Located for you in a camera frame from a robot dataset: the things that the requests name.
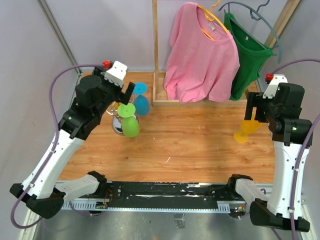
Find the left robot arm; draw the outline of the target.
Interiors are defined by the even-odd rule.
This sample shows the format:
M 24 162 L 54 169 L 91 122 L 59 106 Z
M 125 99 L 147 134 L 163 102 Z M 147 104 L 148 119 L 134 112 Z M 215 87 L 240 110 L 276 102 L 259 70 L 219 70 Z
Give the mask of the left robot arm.
M 61 120 L 54 120 L 51 144 L 36 168 L 22 183 L 14 183 L 10 193 L 44 219 L 55 216 L 65 203 L 84 195 L 101 198 L 107 193 L 104 175 L 90 171 L 85 176 L 57 183 L 62 170 L 75 151 L 100 125 L 103 114 L 114 102 L 128 104 L 135 84 L 123 92 L 128 67 L 119 61 L 94 65 L 75 87 L 75 98 Z

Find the orange wine glass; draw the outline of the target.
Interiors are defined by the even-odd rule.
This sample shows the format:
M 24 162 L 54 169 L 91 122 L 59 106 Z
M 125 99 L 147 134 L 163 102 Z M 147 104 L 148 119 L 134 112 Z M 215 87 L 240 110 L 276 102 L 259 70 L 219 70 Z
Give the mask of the orange wine glass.
M 120 105 L 121 105 L 120 102 L 114 102 L 114 103 L 112 104 L 112 106 L 111 106 L 111 111 L 112 111 L 112 112 L 117 112 Z
M 253 114 L 250 120 L 241 122 L 240 129 L 233 134 L 233 138 L 237 143 L 246 143 L 249 135 L 254 134 L 262 126 L 261 122 L 255 120 L 255 116 Z

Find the green wine glass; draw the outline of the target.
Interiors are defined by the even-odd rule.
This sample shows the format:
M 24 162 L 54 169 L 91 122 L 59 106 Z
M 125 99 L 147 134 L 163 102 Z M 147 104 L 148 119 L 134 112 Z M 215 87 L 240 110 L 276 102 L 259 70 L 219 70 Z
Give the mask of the green wine glass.
M 135 118 L 136 107 L 132 103 L 121 104 L 117 113 L 121 118 L 121 127 L 123 134 L 128 138 L 136 137 L 140 132 L 140 125 Z

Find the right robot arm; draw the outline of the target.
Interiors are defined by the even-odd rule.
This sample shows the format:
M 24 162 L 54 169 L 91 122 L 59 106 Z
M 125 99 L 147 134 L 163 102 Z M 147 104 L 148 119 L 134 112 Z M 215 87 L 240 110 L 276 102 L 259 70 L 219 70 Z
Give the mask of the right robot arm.
M 244 119 L 267 123 L 272 133 L 275 169 L 270 196 L 246 175 L 233 174 L 226 193 L 232 200 L 243 198 L 253 225 L 307 233 L 310 223 L 303 218 L 301 191 L 310 146 L 312 122 L 301 119 L 305 90 L 292 83 L 277 83 L 271 93 L 249 92 Z

